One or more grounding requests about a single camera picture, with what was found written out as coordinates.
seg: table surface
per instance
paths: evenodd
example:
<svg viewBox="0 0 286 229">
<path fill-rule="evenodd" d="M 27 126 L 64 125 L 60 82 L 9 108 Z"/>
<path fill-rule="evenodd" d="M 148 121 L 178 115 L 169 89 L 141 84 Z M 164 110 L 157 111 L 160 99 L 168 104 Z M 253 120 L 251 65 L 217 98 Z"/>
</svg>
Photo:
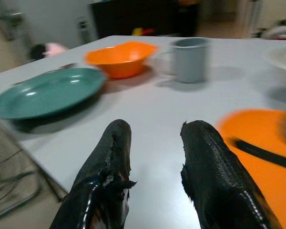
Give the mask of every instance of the table surface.
<svg viewBox="0 0 286 229">
<path fill-rule="evenodd" d="M 87 67 L 87 51 L 126 41 L 143 41 L 167 50 L 178 38 L 111 36 L 54 57 L 0 73 L 0 93 L 13 83 L 69 63 Z M 158 74 L 162 64 L 148 61 L 146 72 L 134 78 L 109 81 L 103 94 L 86 106 L 52 123 L 25 133 L 9 122 L 2 124 L 28 154 L 64 189 L 97 145 L 106 126 L 124 119 L 132 129 L 130 212 L 125 228 L 192 228 L 199 221 L 186 196 L 180 171 L 185 161 L 180 137 L 182 123 L 205 120 L 213 125 L 239 109 L 286 109 L 285 73 L 269 65 L 265 52 L 286 46 L 286 41 L 212 39 L 205 84 L 183 84 Z"/>
</svg>

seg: orange placemat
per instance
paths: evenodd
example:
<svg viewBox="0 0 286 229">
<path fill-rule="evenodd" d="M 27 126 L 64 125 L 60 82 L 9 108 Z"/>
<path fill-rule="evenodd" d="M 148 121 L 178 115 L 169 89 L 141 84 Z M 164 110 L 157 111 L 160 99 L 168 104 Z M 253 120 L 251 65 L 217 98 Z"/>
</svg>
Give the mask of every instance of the orange placemat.
<svg viewBox="0 0 286 229">
<path fill-rule="evenodd" d="M 218 125 L 226 144 L 238 156 L 260 187 L 284 229 L 286 229 L 286 168 L 231 146 L 229 138 L 236 137 L 286 157 L 286 140 L 282 135 L 282 123 L 285 118 L 285 111 L 244 110 L 230 114 Z"/>
</svg>

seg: gray mug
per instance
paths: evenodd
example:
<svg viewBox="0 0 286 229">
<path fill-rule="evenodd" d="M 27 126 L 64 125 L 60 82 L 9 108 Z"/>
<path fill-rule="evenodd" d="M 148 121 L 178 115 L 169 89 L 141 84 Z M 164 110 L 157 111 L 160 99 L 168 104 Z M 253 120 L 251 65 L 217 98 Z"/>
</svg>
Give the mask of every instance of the gray mug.
<svg viewBox="0 0 286 229">
<path fill-rule="evenodd" d="M 159 55 L 173 53 L 173 70 L 176 81 L 180 83 L 205 82 L 209 40 L 192 37 L 171 43 L 169 51 Z"/>
</svg>

